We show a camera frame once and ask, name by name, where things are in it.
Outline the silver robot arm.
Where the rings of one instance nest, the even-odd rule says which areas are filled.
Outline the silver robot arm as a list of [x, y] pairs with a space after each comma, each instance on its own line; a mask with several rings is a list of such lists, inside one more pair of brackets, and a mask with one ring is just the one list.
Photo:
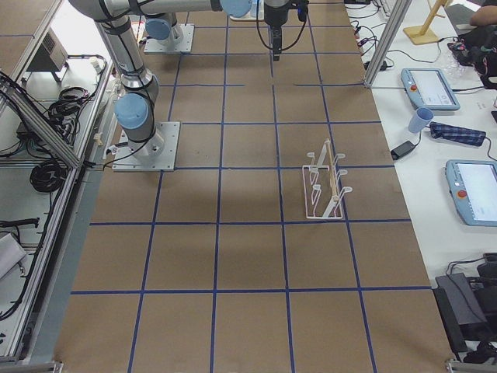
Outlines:
[[[241, 18], [254, 11], [257, 34], [261, 44], [271, 51], [273, 61], [278, 61], [280, 55], [291, 49], [301, 38], [307, 23], [309, 1], [219, 1], [219, 5], [223, 11], [234, 18]], [[297, 18], [302, 22], [302, 26], [296, 40], [289, 46], [283, 47], [283, 26], [288, 21], [290, 10], [297, 12]], [[145, 18], [145, 30], [152, 39], [178, 43], [182, 38], [174, 12], [170, 16], [145, 16]], [[262, 38], [259, 27], [262, 20], [270, 28], [268, 44]]]
[[134, 36], [130, 16], [144, 16], [147, 33], [156, 40], [173, 40], [177, 12], [226, 12], [243, 16], [250, 1], [72, 1], [71, 5], [97, 25], [110, 57], [120, 73], [124, 96], [114, 107], [133, 157], [153, 159], [163, 152], [165, 139], [158, 133], [155, 102], [158, 80], [146, 67]]

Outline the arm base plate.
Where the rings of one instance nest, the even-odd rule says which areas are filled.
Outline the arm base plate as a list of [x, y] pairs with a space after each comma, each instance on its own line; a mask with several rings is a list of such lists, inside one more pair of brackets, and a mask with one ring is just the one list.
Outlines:
[[117, 160], [111, 164], [115, 172], [171, 172], [175, 168], [179, 143], [180, 122], [157, 122], [155, 136], [138, 152], [140, 144], [129, 142], [124, 130], [120, 140], [127, 145], [116, 151]]
[[145, 24], [148, 38], [146, 54], [189, 54], [193, 45], [194, 25], [175, 24], [163, 19], [149, 19]]

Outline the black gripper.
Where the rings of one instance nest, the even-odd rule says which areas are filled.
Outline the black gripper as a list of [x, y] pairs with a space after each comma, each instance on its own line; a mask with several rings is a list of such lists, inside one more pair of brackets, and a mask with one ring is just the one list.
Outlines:
[[271, 27], [270, 41], [273, 61], [279, 61], [281, 55], [281, 26], [288, 20], [289, 0], [265, 0], [264, 21]]

